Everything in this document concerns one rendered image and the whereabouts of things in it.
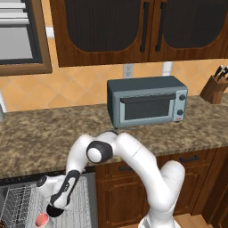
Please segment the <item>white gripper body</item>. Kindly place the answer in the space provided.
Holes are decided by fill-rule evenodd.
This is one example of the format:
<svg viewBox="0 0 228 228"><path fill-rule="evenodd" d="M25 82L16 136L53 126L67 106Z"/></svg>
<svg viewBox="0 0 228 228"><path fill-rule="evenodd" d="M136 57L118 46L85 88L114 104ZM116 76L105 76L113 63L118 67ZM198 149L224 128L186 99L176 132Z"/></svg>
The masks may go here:
<svg viewBox="0 0 228 228"><path fill-rule="evenodd" d="M44 175L37 181L37 188L42 191L50 191L56 183L63 180L64 178L64 175Z"/></svg>

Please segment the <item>pink cup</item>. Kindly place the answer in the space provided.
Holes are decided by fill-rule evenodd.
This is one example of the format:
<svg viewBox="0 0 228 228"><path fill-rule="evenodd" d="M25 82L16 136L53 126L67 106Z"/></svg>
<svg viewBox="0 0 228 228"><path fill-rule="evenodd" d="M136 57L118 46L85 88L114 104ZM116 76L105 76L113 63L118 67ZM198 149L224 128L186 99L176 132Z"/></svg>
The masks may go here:
<svg viewBox="0 0 228 228"><path fill-rule="evenodd" d="M45 228L49 222L49 217L46 213L39 214L36 219L37 228Z"/></svg>

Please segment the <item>brown wooden base cupboard door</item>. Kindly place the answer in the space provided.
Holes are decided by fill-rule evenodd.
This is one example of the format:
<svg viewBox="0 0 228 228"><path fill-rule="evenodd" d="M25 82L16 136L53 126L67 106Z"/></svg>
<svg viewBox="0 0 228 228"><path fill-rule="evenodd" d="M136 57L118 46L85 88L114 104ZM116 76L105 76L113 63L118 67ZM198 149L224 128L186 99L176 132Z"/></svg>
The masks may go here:
<svg viewBox="0 0 228 228"><path fill-rule="evenodd" d="M148 213L143 183L137 176L96 182L98 228L138 224Z"/></svg>
<svg viewBox="0 0 228 228"><path fill-rule="evenodd" d="M185 179L175 206L175 216L192 212L200 195L208 169L209 165L185 168Z"/></svg>

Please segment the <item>toaster oven glass door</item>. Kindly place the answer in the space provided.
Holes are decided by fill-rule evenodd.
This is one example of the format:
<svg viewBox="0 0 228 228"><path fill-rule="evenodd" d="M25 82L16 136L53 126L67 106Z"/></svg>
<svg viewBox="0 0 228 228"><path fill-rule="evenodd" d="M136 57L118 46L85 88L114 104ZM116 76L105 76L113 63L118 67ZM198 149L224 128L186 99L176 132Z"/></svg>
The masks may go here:
<svg viewBox="0 0 228 228"><path fill-rule="evenodd" d="M150 123L160 120L172 120L175 99L153 102L120 103L121 123Z"/></svg>

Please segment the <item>brown wooden drawer front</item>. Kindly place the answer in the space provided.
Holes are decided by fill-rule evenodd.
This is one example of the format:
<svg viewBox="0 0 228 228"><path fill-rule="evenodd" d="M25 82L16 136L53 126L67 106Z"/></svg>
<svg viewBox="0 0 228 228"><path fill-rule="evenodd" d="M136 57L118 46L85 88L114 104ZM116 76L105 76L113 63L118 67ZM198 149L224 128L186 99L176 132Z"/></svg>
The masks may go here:
<svg viewBox="0 0 228 228"><path fill-rule="evenodd" d="M119 166L124 166L124 167L129 167L129 165L124 162L115 162L115 163L109 163L105 165L105 175L107 177L120 177L120 176L128 176L128 175L136 175L136 172L133 171L126 171L126 172L119 172L118 167Z"/></svg>
<svg viewBox="0 0 228 228"><path fill-rule="evenodd" d="M216 153L216 149L207 149L202 151L189 151L184 153L159 156L157 157L157 161L158 161L159 167L162 167L169 160L177 161L181 163L184 167L199 166L199 165L210 164L215 153ZM199 160L195 160L192 162L181 162L179 159L180 157L190 158L190 157L193 157L194 155L198 155Z"/></svg>

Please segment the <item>silver tap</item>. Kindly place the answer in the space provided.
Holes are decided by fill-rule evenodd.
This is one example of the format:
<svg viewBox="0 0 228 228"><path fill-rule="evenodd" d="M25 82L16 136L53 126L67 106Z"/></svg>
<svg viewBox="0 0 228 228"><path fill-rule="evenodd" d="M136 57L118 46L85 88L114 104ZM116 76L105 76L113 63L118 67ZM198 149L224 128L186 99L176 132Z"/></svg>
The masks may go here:
<svg viewBox="0 0 228 228"><path fill-rule="evenodd" d="M7 112L2 91L0 90L0 122L4 121L5 113Z"/></svg>

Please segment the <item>grey toaster oven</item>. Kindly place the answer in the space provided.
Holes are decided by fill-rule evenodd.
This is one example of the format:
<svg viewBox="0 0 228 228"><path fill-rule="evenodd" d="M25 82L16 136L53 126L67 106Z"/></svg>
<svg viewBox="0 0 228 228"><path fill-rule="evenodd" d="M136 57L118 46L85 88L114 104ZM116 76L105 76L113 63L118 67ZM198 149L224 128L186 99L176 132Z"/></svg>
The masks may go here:
<svg viewBox="0 0 228 228"><path fill-rule="evenodd" d="M110 120L115 128L128 126L151 125L166 122L183 121L185 106L187 102L187 86L174 76L166 77L139 77L113 79L107 81L107 110L110 115ZM175 109L172 120L160 120L150 123L121 123L120 122L120 98L145 96L155 94L175 94ZM179 96L184 94L186 99L179 100ZM177 111L183 110L183 115L179 116Z"/></svg>

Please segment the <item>wood-framed window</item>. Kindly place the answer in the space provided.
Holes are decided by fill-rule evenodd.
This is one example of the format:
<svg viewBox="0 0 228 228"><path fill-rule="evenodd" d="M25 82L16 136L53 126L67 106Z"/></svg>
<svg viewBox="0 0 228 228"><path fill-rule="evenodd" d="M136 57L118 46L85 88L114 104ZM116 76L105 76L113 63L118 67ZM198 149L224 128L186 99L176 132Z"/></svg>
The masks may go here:
<svg viewBox="0 0 228 228"><path fill-rule="evenodd" d="M0 0L0 77L52 71L41 0Z"/></svg>

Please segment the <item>brown wooden corner cupboard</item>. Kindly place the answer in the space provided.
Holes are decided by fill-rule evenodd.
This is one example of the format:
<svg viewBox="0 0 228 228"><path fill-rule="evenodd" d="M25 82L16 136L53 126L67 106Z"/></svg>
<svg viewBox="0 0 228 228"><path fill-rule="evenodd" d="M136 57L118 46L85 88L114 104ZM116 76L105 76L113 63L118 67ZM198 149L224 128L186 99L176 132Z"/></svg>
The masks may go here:
<svg viewBox="0 0 228 228"><path fill-rule="evenodd" d="M191 214L214 228L228 228L228 147L216 150Z"/></svg>

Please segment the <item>wooden knife block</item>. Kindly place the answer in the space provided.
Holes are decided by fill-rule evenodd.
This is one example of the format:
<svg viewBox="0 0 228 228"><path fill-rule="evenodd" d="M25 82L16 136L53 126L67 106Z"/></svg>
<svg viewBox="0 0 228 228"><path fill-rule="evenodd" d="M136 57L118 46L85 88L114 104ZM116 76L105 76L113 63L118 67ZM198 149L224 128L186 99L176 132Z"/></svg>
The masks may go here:
<svg viewBox="0 0 228 228"><path fill-rule="evenodd" d="M223 92L228 87L228 80L222 77L220 80L217 80L214 76L211 76L204 88L200 93L200 97L206 102L211 104L219 104L222 99Z"/></svg>

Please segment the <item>dark wood wall cupboard door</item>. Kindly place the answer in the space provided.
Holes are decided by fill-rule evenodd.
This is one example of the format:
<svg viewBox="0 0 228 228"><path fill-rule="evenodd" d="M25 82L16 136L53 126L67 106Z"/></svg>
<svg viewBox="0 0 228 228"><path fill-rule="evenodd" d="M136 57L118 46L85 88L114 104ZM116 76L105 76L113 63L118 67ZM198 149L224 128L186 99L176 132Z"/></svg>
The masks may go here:
<svg viewBox="0 0 228 228"><path fill-rule="evenodd" d="M143 2L149 2L145 52ZM50 0L61 67L146 62L154 0Z"/></svg>
<svg viewBox="0 0 228 228"><path fill-rule="evenodd" d="M160 3L167 2L160 52ZM150 61L223 59L228 56L228 0L155 0Z"/></svg>

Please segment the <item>black-handled knife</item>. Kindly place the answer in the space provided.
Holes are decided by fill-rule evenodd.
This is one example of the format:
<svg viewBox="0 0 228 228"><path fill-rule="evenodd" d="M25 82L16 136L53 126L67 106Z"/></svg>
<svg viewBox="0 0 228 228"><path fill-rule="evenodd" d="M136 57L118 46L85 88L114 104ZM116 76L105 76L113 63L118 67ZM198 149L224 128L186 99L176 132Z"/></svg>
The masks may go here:
<svg viewBox="0 0 228 228"><path fill-rule="evenodd" d="M223 69L223 64L221 64L221 65L217 68L216 73L215 73L215 75L214 75L214 78L216 78L216 76L219 74L219 72L220 72L222 69Z"/></svg>
<svg viewBox="0 0 228 228"><path fill-rule="evenodd" d="M220 78L224 77L226 73L228 73L228 66L226 66L224 68L224 70L222 71L222 73L219 75L217 81L219 81Z"/></svg>

